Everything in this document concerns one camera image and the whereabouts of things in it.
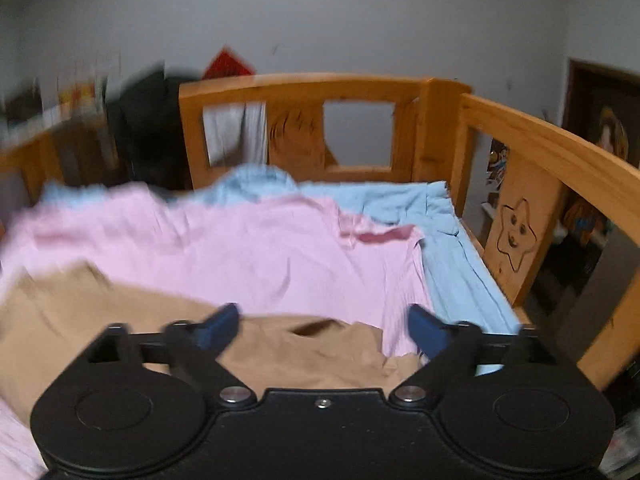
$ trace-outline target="bedding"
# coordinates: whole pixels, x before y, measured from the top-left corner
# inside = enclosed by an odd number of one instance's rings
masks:
[[[16,221],[2,252],[0,292],[31,275],[88,261],[110,279],[245,315],[299,314],[383,330],[383,352],[415,352],[406,306],[431,307],[411,226],[340,211],[334,200],[289,194],[233,207],[122,186],[82,208],[40,206]]]
[[[12,290],[2,311],[0,394],[27,423],[35,401],[109,323],[158,332],[176,319],[200,321],[209,304],[119,285],[95,268],[32,279]],[[382,331],[317,317],[244,317],[220,363],[262,396],[283,388],[382,388],[419,367],[415,354],[387,358]]]
[[[455,216],[444,182],[432,184],[297,184],[273,166],[245,165],[212,186],[178,200],[208,205],[258,202],[302,192],[327,196],[344,211],[388,225],[415,224],[424,234],[422,266],[434,312],[446,322],[468,320],[490,333],[516,333],[520,323]],[[78,207],[104,200],[101,187],[49,186],[46,203]]]

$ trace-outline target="red paper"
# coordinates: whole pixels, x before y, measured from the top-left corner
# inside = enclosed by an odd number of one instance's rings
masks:
[[[211,65],[209,65],[209,68],[207,68],[202,78],[218,79],[239,75],[255,75],[255,69],[226,46],[219,52]]]

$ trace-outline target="metal screw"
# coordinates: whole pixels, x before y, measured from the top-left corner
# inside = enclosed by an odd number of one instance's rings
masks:
[[[320,408],[324,410],[332,405],[332,402],[329,399],[318,399],[316,400],[316,408]]]
[[[396,397],[404,402],[418,402],[427,396],[420,386],[402,386],[396,390]]]
[[[244,386],[229,386],[220,392],[220,398],[229,404],[244,402],[251,397],[251,390]]]

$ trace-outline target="pink blanket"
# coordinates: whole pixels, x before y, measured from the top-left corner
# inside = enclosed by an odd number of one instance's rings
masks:
[[[33,480],[46,470],[30,431],[0,400],[0,478]]]
[[[169,207],[131,185],[80,210],[26,212],[4,247],[0,295],[22,268],[33,275],[85,260],[115,282],[235,302],[244,314],[366,323],[383,330],[383,352],[398,356],[415,351],[406,306],[431,307],[421,238],[412,226],[345,214],[331,199]]]

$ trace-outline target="crib slat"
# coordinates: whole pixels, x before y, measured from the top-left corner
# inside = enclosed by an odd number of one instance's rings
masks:
[[[478,251],[478,254],[482,258],[482,255],[484,254],[484,247],[482,247],[482,244],[478,241],[478,239],[476,238],[476,235],[473,234],[473,232],[471,231],[471,229],[469,229],[468,225],[466,225],[464,220],[461,219],[460,224],[465,229],[466,235],[469,237],[469,239],[471,240],[471,243],[474,245],[474,247],[476,248],[476,251]]]
[[[604,389],[640,350],[640,270],[613,316],[578,366],[598,389]]]
[[[535,160],[640,245],[640,172],[600,147],[535,117],[462,96],[467,124]]]
[[[47,180],[64,182],[53,139],[43,133],[10,152],[0,154],[0,173],[20,171],[33,203],[36,203]]]
[[[414,182],[446,180],[451,184],[454,153],[458,149],[458,113],[471,86],[457,81],[429,79],[422,83],[415,139]]]
[[[564,205],[560,180],[510,151],[484,263],[511,304],[524,302]]]
[[[471,180],[471,164],[476,150],[478,131],[468,126],[464,108],[460,110],[460,120],[456,133],[456,148],[453,157],[450,194],[456,215],[462,218],[465,210],[466,193]]]
[[[394,182],[411,182],[414,168],[415,125],[417,107],[414,102],[397,103],[394,110],[394,136],[391,168]]]
[[[222,176],[226,168],[212,168],[202,123],[202,108],[180,101],[180,116],[184,131],[184,145],[189,160],[193,189],[201,189]]]

